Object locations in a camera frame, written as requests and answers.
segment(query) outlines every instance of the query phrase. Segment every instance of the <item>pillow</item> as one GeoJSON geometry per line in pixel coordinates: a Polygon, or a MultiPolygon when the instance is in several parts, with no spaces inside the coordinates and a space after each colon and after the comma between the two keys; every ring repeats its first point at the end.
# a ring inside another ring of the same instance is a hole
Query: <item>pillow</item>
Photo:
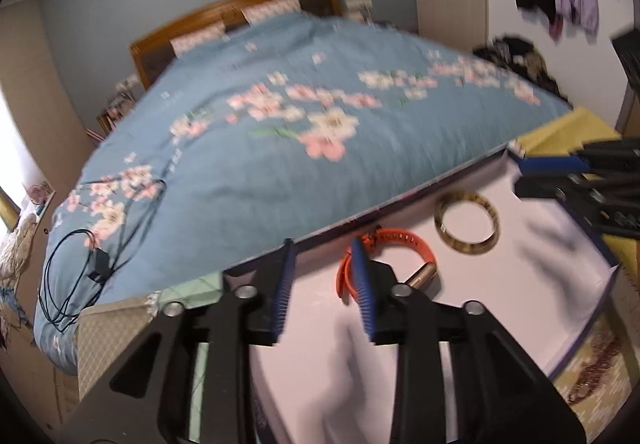
{"type": "Polygon", "coordinates": [[[249,24],[254,25],[275,15],[300,11],[302,11],[300,0],[270,0],[245,8],[242,10],[242,14],[249,24]]]}
{"type": "Polygon", "coordinates": [[[225,23],[220,21],[210,25],[195,33],[179,36],[171,41],[175,55],[180,58],[184,53],[189,52],[194,47],[198,47],[205,42],[216,40],[225,36],[225,23]]]}

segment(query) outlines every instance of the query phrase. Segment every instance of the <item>black tool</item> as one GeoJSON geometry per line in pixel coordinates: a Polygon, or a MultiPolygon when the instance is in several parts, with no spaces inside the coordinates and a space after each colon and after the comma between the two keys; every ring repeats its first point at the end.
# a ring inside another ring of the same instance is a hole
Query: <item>black tool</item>
{"type": "Polygon", "coordinates": [[[62,429],[64,444],[181,444],[187,439],[198,344],[209,343],[202,444],[254,444],[249,345],[273,345],[294,278],[292,241],[229,270],[254,273],[219,302],[169,303],[96,382],[62,429]]]}
{"type": "Polygon", "coordinates": [[[352,275],[365,329],[376,345],[398,344],[392,443],[445,444],[439,341],[451,353],[458,442],[583,444],[584,429],[553,384],[478,301],[434,303],[369,260],[354,241],[352,275]]]}

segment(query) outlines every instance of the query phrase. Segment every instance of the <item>metal screw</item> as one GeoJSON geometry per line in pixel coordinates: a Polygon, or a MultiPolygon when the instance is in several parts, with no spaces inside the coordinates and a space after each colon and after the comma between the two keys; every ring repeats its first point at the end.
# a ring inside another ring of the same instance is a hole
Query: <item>metal screw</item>
{"type": "Polygon", "coordinates": [[[396,298],[406,298],[410,296],[414,290],[405,283],[397,283],[391,288],[391,294],[396,298]]]}
{"type": "Polygon", "coordinates": [[[165,316],[169,316],[169,318],[175,318],[184,312],[184,305],[177,301],[172,301],[164,306],[162,312],[165,316]]]}
{"type": "Polygon", "coordinates": [[[253,285],[241,285],[236,289],[236,297],[249,299],[258,294],[258,290],[253,285]]]}
{"type": "Polygon", "coordinates": [[[476,300],[467,301],[465,303],[465,310],[469,314],[472,314],[474,316],[479,316],[482,313],[484,313],[484,305],[482,305],[482,303],[476,300]]]}

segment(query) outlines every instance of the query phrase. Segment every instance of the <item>curtain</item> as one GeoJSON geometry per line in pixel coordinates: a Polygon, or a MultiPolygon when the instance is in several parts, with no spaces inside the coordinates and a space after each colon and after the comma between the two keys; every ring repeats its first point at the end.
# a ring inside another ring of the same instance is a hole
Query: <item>curtain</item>
{"type": "Polygon", "coordinates": [[[0,187],[0,219],[9,230],[9,233],[15,229],[20,219],[20,208],[15,205],[14,201],[0,187]]]}

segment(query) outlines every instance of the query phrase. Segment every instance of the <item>floral pattern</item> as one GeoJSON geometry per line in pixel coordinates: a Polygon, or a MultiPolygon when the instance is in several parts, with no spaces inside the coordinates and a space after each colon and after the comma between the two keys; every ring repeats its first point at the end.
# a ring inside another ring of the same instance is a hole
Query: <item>floral pattern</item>
{"type": "Polygon", "coordinates": [[[141,187],[151,184],[151,166],[135,166],[120,172],[120,188],[128,199],[140,200],[139,192],[141,187]]]}
{"type": "Polygon", "coordinates": [[[274,72],[273,74],[270,74],[268,78],[272,85],[284,85],[289,81],[287,75],[281,72],[274,72]]]}
{"type": "Polygon", "coordinates": [[[300,143],[305,145],[306,153],[311,159],[327,158],[329,161],[340,161],[346,149],[339,137],[327,135],[320,131],[308,131],[300,134],[300,143]]]}
{"type": "MultiPolygon", "coordinates": [[[[256,50],[257,46],[249,42],[245,44],[245,48],[256,50]]],[[[439,50],[428,50],[424,55],[430,61],[425,68],[427,74],[404,69],[366,71],[358,73],[358,79],[370,90],[398,89],[403,96],[396,95],[396,102],[403,108],[412,100],[427,98],[427,89],[435,89],[439,86],[438,77],[453,78],[457,86],[470,84],[481,88],[500,88],[503,85],[500,77],[504,76],[505,72],[492,63],[465,56],[459,56],[454,62],[446,63],[442,62],[439,50]]],[[[324,52],[312,55],[316,66],[326,59],[324,52]]],[[[290,82],[289,77],[282,72],[273,72],[266,78],[273,87],[284,87],[284,92],[276,92],[263,82],[253,84],[243,94],[235,94],[226,99],[226,104],[232,111],[226,111],[220,116],[223,118],[223,123],[236,125],[242,117],[249,117],[257,122],[268,119],[279,120],[284,124],[306,119],[311,125],[311,128],[306,131],[295,131],[289,127],[268,127],[255,133],[296,139],[305,145],[306,153],[312,159],[325,158],[328,161],[340,161],[346,153],[344,142],[356,135],[359,120],[355,116],[347,115],[341,107],[337,106],[337,103],[341,101],[345,106],[356,110],[377,109],[384,106],[384,102],[373,94],[363,92],[349,94],[343,89],[328,89],[290,82]],[[306,102],[320,105],[324,111],[307,111],[301,106],[288,104],[286,98],[301,104],[306,102]]],[[[504,83],[504,87],[510,89],[517,99],[530,105],[540,105],[540,99],[527,82],[511,78],[504,83]]],[[[202,135],[210,128],[214,117],[213,110],[205,109],[178,117],[170,127],[174,144],[177,145],[183,138],[202,135]]],[[[175,171],[178,160],[179,156],[172,157],[172,162],[168,166],[169,172],[175,171]]],[[[110,183],[98,183],[92,186],[92,195],[105,197],[112,192],[110,183]]],[[[158,193],[158,187],[151,184],[150,174],[145,167],[127,170],[125,175],[121,175],[121,186],[125,197],[136,198],[136,200],[138,197],[154,198],[158,193]]],[[[104,201],[94,201],[90,206],[92,215],[101,212],[101,208],[104,208],[104,201]]]]}
{"type": "Polygon", "coordinates": [[[315,125],[316,131],[339,139],[356,135],[356,126],[360,124],[357,117],[348,116],[340,107],[334,107],[325,114],[309,114],[307,118],[315,125]]]}
{"type": "Polygon", "coordinates": [[[69,196],[66,198],[66,210],[73,213],[80,204],[80,196],[76,193],[76,190],[71,190],[69,196]]]}
{"type": "Polygon", "coordinates": [[[533,92],[533,87],[524,80],[512,78],[505,87],[513,89],[516,98],[527,102],[530,105],[540,105],[540,98],[533,92]]]}
{"type": "Polygon", "coordinates": [[[324,60],[326,60],[326,54],[324,52],[316,52],[312,57],[314,64],[320,65],[324,60]]]}
{"type": "Polygon", "coordinates": [[[189,117],[187,114],[178,117],[169,128],[169,132],[174,136],[174,145],[177,145],[181,139],[199,137],[207,128],[209,128],[209,120],[206,116],[189,117]]]}
{"type": "Polygon", "coordinates": [[[89,231],[94,234],[94,239],[87,238],[84,241],[84,245],[93,249],[100,247],[103,241],[118,231],[126,218],[124,208],[123,202],[114,203],[111,200],[105,202],[102,209],[102,218],[89,227],[89,231]]]}
{"type": "Polygon", "coordinates": [[[404,95],[409,99],[424,99],[427,97],[427,91],[424,89],[405,89],[404,95]]]}

